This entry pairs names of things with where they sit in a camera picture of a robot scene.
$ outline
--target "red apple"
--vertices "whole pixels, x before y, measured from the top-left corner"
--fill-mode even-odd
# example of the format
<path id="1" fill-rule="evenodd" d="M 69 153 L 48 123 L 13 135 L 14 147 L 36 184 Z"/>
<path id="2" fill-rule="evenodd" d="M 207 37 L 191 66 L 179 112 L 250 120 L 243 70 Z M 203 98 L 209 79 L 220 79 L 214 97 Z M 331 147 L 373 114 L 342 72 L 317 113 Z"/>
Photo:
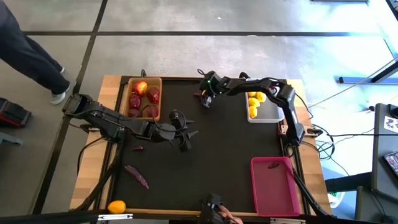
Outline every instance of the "red apple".
<path id="1" fill-rule="evenodd" d="M 147 117 L 149 118 L 156 118 L 159 115 L 159 110 L 156 106 L 149 106 L 148 108 L 146 108 L 146 111 Z"/>
<path id="2" fill-rule="evenodd" d="M 141 97 L 132 94 L 129 98 L 129 108 L 130 109 L 138 109 L 141 105 Z"/>
<path id="3" fill-rule="evenodd" d="M 158 88 L 152 87 L 147 91 L 147 98 L 151 103 L 159 103 L 160 91 Z"/>
<path id="4" fill-rule="evenodd" d="M 147 89 L 148 84 L 144 81 L 139 81 L 134 85 L 132 91 L 139 96 L 144 96 Z"/>
<path id="5" fill-rule="evenodd" d="M 130 118 L 132 118 L 132 117 L 139 118 L 141 116 L 142 116 L 142 114 L 141 114 L 141 111 L 139 109 L 130 109 L 129 110 L 129 117 Z"/>

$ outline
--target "purple object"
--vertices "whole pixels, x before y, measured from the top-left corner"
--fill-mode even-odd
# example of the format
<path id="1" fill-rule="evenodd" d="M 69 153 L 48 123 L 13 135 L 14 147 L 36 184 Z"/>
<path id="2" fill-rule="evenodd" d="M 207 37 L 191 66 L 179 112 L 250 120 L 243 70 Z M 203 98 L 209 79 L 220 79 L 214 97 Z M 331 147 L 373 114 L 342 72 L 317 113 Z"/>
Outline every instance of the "purple object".
<path id="1" fill-rule="evenodd" d="M 142 186 L 144 186 L 146 189 L 149 189 L 148 183 L 145 180 L 145 178 L 138 172 L 138 170 L 130 165 L 124 165 L 124 170 L 133 176 Z"/>
<path id="2" fill-rule="evenodd" d="M 142 146 L 136 146 L 136 147 L 134 147 L 132 150 L 133 150 L 133 151 L 143 151 L 143 150 L 144 150 L 144 147 L 142 147 Z"/>

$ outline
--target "white tray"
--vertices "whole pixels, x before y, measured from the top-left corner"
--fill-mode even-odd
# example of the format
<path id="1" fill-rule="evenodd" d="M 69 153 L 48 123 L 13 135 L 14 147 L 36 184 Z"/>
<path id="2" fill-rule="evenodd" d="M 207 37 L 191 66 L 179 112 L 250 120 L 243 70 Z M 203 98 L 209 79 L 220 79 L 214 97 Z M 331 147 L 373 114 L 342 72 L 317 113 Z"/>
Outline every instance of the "white tray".
<path id="1" fill-rule="evenodd" d="M 257 80 L 257 78 L 248 78 L 247 81 Z M 245 93 L 246 96 L 246 111 L 248 112 L 248 121 L 250 123 L 278 123 L 284 119 L 284 112 L 282 108 L 278 107 L 275 103 L 271 102 L 268 98 L 265 102 L 260 103 L 260 106 L 257 107 L 257 116 L 255 118 L 250 118 L 249 114 L 249 103 L 248 103 L 248 93 Z"/>

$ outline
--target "hand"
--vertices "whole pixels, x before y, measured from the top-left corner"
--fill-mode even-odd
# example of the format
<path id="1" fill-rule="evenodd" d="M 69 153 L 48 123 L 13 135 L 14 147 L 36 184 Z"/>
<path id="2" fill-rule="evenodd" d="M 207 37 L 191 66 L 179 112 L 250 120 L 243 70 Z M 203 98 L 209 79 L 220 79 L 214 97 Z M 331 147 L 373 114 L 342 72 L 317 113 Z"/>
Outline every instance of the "hand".
<path id="1" fill-rule="evenodd" d="M 224 207 L 223 205 L 220 205 L 219 208 L 221 210 L 219 212 L 220 215 L 222 215 L 224 218 L 230 219 L 231 223 L 243 224 L 242 219 L 233 217 L 231 212 L 228 209 L 226 209 L 226 207 Z"/>

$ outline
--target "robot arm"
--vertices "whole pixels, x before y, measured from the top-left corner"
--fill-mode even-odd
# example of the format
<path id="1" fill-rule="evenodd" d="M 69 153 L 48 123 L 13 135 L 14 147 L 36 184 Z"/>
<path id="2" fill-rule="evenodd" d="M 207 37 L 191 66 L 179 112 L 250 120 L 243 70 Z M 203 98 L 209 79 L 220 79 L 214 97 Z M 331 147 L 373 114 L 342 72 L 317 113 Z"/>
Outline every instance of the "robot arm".
<path id="1" fill-rule="evenodd" d="M 293 146 L 299 146 L 304 138 L 304 127 L 297 121 L 294 108 L 295 90 L 292 86 L 282 83 L 273 78 L 263 78 L 260 80 L 247 81 L 240 78 L 220 78 L 216 72 L 211 71 L 204 74 L 205 78 L 200 83 L 201 103 L 203 106 L 210 107 L 211 99 L 217 96 L 234 96 L 238 93 L 260 91 L 267 95 L 268 99 L 282 108 L 287 122 L 287 139 Z M 272 89 L 279 87 L 275 94 Z"/>
<path id="2" fill-rule="evenodd" d="M 186 134 L 183 131 L 188 128 L 187 123 L 192 121 L 187 121 L 179 111 L 170 113 L 169 118 L 172 124 L 157 124 L 155 121 L 128 118 L 103 106 L 88 95 L 74 94 L 69 97 L 62 112 L 72 118 L 84 119 L 93 127 L 98 128 L 101 135 L 112 142 L 119 142 L 126 129 L 136 138 L 151 142 L 179 138 L 182 142 L 180 150 L 190 149 L 189 139 L 193 134 Z"/>

